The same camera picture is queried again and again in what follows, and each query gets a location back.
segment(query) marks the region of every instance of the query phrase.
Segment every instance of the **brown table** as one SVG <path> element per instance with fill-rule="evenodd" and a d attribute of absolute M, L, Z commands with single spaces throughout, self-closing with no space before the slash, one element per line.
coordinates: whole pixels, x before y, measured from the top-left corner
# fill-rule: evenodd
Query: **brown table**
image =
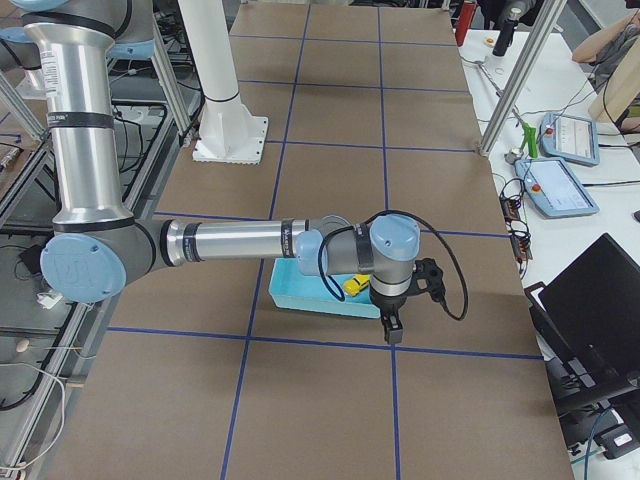
<path fill-rule="evenodd" d="M 156 272 L 123 294 L 49 478 L 573 478 L 448 15 L 250 4 L 231 40 L 262 162 L 183 151 L 158 218 L 410 210 L 457 253 L 468 318 L 410 299 L 390 348 L 378 321 L 277 309 L 272 261 Z M 458 311 L 445 251 L 421 254 Z"/>

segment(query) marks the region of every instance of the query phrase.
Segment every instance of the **red object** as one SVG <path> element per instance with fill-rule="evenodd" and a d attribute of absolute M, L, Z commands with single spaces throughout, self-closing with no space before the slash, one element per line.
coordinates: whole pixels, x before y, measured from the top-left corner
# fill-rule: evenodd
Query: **red object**
<path fill-rule="evenodd" d="M 476 2 L 472 0 L 465 0 L 464 5 L 462 5 L 462 11 L 456 25 L 456 43 L 459 47 L 464 43 L 464 38 L 467 36 L 467 30 L 471 26 L 477 6 Z"/>

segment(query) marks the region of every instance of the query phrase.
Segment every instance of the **electronic device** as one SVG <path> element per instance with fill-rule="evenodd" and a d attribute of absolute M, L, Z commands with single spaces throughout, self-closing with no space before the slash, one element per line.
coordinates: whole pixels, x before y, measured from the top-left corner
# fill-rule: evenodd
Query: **electronic device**
<path fill-rule="evenodd" d="M 593 215 L 600 209 L 562 158 L 517 160 L 516 175 L 545 217 Z"/>
<path fill-rule="evenodd" d="M 596 122 L 590 118 L 547 113 L 540 124 L 540 150 L 587 167 L 600 163 Z"/>
<path fill-rule="evenodd" d="M 611 402 L 635 437 L 636 447 L 640 390 L 608 395 L 603 387 L 640 370 L 638 292 L 640 266 L 605 233 L 539 294 L 550 323 L 543 337 L 565 365 L 574 358 L 580 362 L 584 368 L 580 378 L 601 388 L 598 401 Z"/>

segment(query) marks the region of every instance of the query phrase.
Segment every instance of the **yellow object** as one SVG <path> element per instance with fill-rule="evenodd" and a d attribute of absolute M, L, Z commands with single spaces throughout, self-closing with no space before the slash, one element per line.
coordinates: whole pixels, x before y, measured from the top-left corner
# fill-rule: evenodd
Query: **yellow object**
<path fill-rule="evenodd" d="M 342 289 L 350 297 L 355 297 L 361 291 L 369 286 L 370 275 L 356 274 L 353 278 L 350 278 L 342 284 Z"/>

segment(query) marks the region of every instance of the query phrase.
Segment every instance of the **green object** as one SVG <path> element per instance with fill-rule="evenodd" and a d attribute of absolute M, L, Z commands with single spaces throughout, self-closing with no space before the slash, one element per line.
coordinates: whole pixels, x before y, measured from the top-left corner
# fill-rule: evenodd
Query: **green object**
<path fill-rule="evenodd" d="M 520 150 L 524 150 L 524 146 L 527 146 L 529 150 L 529 156 L 531 158 L 538 158 L 538 141 L 536 138 L 537 130 L 526 122 L 522 122 L 522 128 L 524 130 L 524 138 L 522 139 L 522 145 Z"/>

